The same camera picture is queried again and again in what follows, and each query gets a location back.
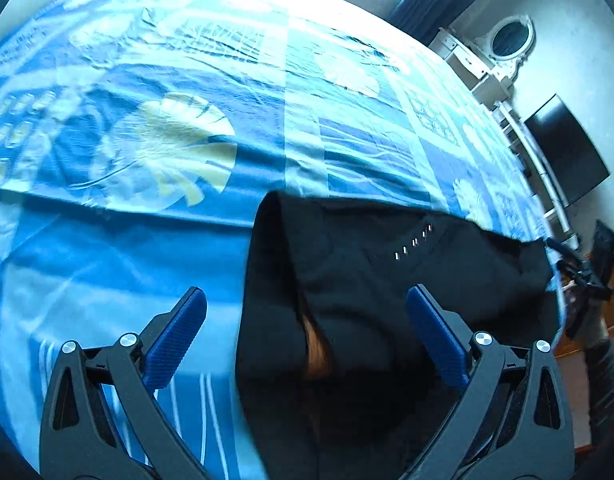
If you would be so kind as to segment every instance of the leaf pattern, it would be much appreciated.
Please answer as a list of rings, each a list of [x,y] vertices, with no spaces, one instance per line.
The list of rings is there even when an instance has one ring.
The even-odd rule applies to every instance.
[[[465,135],[467,136],[469,142],[473,145],[473,147],[476,148],[480,152],[480,154],[485,157],[485,159],[491,162],[491,154],[489,153],[489,150],[485,146],[484,142],[482,142],[482,140],[480,139],[480,136],[478,135],[476,129],[470,124],[463,124],[462,131],[465,132]]]
[[[456,192],[460,208],[466,213],[465,218],[475,222],[484,230],[491,231],[493,222],[487,204],[471,182],[462,178],[455,180],[453,190]]]
[[[105,205],[118,210],[161,210],[184,197],[204,200],[202,179],[216,192],[236,163],[235,131],[225,115],[199,96],[170,92],[143,102],[103,137],[90,168]]]
[[[378,97],[380,94],[376,79],[353,61],[330,52],[315,52],[314,56],[329,82],[367,97]]]

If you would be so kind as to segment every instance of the black device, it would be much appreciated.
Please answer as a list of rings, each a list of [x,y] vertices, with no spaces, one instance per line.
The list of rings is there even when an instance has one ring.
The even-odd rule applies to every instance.
[[[573,204],[609,176],[596,147],[557,95],[524,124],[542,150],[565,206]]]
[[[611,295],[605,264],[614,254],[614,234],[599,224],[596,242],[596,258],[587,262],[557,241],[546,240],[563,254],[562,270],[588,298],[601,300]],[[40,475],[0,427],[0,480],[210,480],[153,397],[178,368],[204,322],[206,306],[202,290],[191,287],[140,334],[124,334],[101,348],[83,349],[67,341],[45,399]],[[420,284],[408,292],[406,310],[412,330],[460,399],[400,480],[588,480],[598,472],[614,478],[614,436],[572,477],[570,412],[547,342],[514,348],[499,344],[491,334],[473,333]],[[151,465],[126,452],[102,384],[116,388]]]

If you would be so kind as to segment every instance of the white stripe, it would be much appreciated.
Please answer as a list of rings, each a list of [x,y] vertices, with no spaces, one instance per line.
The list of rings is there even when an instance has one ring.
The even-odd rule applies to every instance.
[[[174,382],[175,375],[171,377],[171,407],[174,411],[174,426],[180,438],[183,434],[180,428],[180,416],[178,415],[178,399],[176,398],[176,383]]]
[[[216,442],[218,443],[218,452],[220,453],[220,460],[222,462],[222,471],[225,475],[225,480],[229,480],[229,472],[227,471],[227,459],[225,457],[225,450],[222,448],[222,439],[220,437],[220,427],[218,425],[218,418],[216,416],[216,405],[213,402],[213,389],[212,389],[212,375],[207,374],[207,395],[209,397],[209,408],[212,410],[213,419],[213,431],[216,432]]]
[[[153,398],[154,400],[158,400],[158,392],[159,390],[155,390],[153,393]],[[149,457],[147,456],[147,453],[145,452],[145,465],[149,465]]]
[[[132,456],[132,443],[129,440],[129,429],[127,428],[127,421],[125,420],[124,410],[120,405],[120,399],[118,398],[118,393],[116,392],[115,388],[112,390],[112,399],[114,400],[114,412],[116,412],[116,416],[118,418],[118,421],[120,422],[120,426],[122,427],[122,440],[124,441],[124,446],[127,449],[127,454],[129,456]]]
[[[52,379],[52,371],[53,371],[53,348],[56,346],[56,343],[51,343],[49,345],[49,349],[47,350],[47,358],[44,361],[44,373],[47,378],[47,385]]]
[[[204,398],[204,374],[200,374],[200,405],[202,406],[202,446],[200,447],[200,463],[204,465],[204,453],[207,450],[207,403]]]
[[[44,351],[46,344],[47,340],[45,339],[42,343],[40,343],[40,349],[38,350],[38,367],[40,368],[40,388],[42,389],[43,399],[47,396],[47,373],[45,364],[46,353]]]

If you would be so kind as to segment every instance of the black cloth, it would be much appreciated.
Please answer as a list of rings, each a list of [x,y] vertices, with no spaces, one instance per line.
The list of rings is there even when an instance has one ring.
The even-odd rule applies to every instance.
[[[270,193],[253,227],[236,354],[270,478],[399,478],[456,400],[414,336],[407,291],[423,283],[472,330],[529,346],[558,329],[551,277],[541,241],[429,210]],[[302,379],[300,295],[334,364],[317,383]]]
[[[42,480],[0,425],[0,480]]]
[[[598,446],[614,421],[614,352],[610,339],[584,350],[589,380],[591,443]]]
[[[614,419],[604,429],[600,445],[587,457],[572,480],[614,480]]]

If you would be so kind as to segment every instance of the round mirror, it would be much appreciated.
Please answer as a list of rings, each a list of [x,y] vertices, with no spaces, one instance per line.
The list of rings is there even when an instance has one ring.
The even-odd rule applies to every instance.
[[[498,57],[513,56],[525,46],[529,36],[529,27],[524,23],[507,23],[493,37],[491,52]]]

